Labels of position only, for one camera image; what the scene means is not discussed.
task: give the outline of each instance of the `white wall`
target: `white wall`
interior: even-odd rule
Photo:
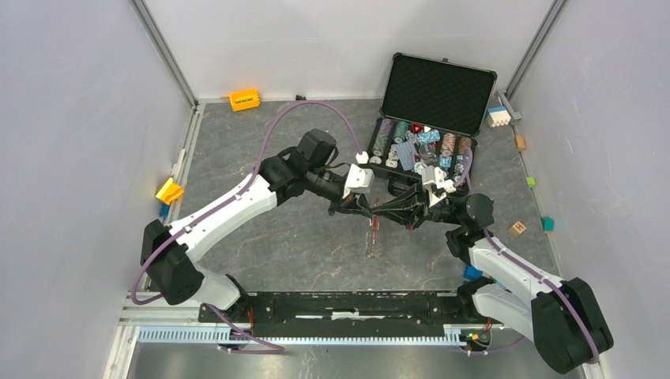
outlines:
[[[551,0],[147,0],[195,95],[381,97],[398,51],[506,87]]]
[[[190,109],[128,1],[0,5],[0,377],[97,378]]]
[[[609,378],[668,377],[669,14],[570,2],[513,101],[560,264],[612,330]]]

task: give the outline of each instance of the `black foam lining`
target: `black foam lining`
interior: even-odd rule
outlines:
[[[474,136],[496,78],[493,71],[396,54],[382,113]]]

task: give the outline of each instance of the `open black case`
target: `open black case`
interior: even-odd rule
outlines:
[[[382,117],[377,119],[375,132],[367,149],[368,155],[373,156],[373,147],[382,120],[389,118],[393,121],[390,136],[395,133],[399,121],[428,126],[440,132],[438,146],[442,146],[444,133],[447,132],[456,135],[456,146],[460,139],[470,138],[474,157],[477,144],[474,137],[480,132],[497,78],[495,71],[396,53],[380,108]],[[382,162],[370,163],[370,167],[376,176],[389,179],[389,192],[397,196],[408,186],[419,182],[421,175],[414,171],[405,171],[400,165],[385,165],[392,144],[393,138],[388,138],[384,153],[380,157]],[[449,178],[454,175],[455,165],[454,157],[448,169]],[[468,191],[467,184],[464,183],[458,187],[457,194],[467,194]]]

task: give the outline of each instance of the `floor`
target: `floor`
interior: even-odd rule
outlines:
[[[332,103],[348,116],[366,148],[381,100]],[[287,104],[267,102],[238,113],[228,104],[207,104],[180,216],[207,205],[250,173],[268,124]],[[270,138],[268,154],[296,145],[313,128],[336,138],[337,162],[354,161],[354,144],[344,124],[319,106],[289,113]],[[490,230],[528,261],[557,273],[511,128],[483,125],[476,139],[472,180],[475,191],[495,202],[496,222]],[[386,181],[376,180],[368,198],[375,197],[390,198]],[[366,257],[369,221],[361,216],[328,216],[328,205],[311,193],[291,199],[242,225],[201,262],[214,272],[233,275],[248,291],[444,290],[463,282],[464,265],[446,248],[444,233],[450,226],[425,223],[407,231],[382,220],[375,257],[370,258]],[[528,230],[514,237],[507,229],[517,221]]]
[[[493,347],[517,338],[516,332],[495,331]],[[454,347],[293,345],[285,355],[239,356],[209,344],[139,343],[128,377],[577,379],[580,374],[580,369],[566,375],[552,371],[529,341],[504,353],[472,358]]]

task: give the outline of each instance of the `robotic arm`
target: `robotic arm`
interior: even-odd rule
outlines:
[[[425,221],[452,223],[459,227],[446,233],[451,253],[465,263],[504,283],[501,288],[486,277],[459,287],[463,309],[472,315],[492,317],[532,340],[545,362],[565,373],[592,357],[584,334],[568,313],[555,289],[561,291],[584,321],[597,350],[612,347],[612,335],[590,287],[575,278],[565,281],[532,266],[508,250],[486,227],[493,224],[493,201],[474,193],[452,197],[456,191],[439,167],[420,164],[421,183],[410,186],[400,196],[377,207],[365,197],[374,178],[372,169],[352,164],[345,176],[330,170],[328,160],[337,157],[336,141],[313,129],[298,146],[287,148],[262,161],[258,176],[248,190],[237,193],[242,183],[192,215],[164,226],[159,220],[145,228],[142,264],[152,252],[178,232],[172,242],[147,268],[152,282],[168,304],[193,298],[227,310],[240,297],[240,289],[230,276],[221,276],[199,265],[205,253],[246,221],[261,215],[308,190],[330,201],[329,213],[383,216],[406,226],[419,227]],[[224,211],[216,212],[231,197]],[[208,215],[195,227],[189,224]]]

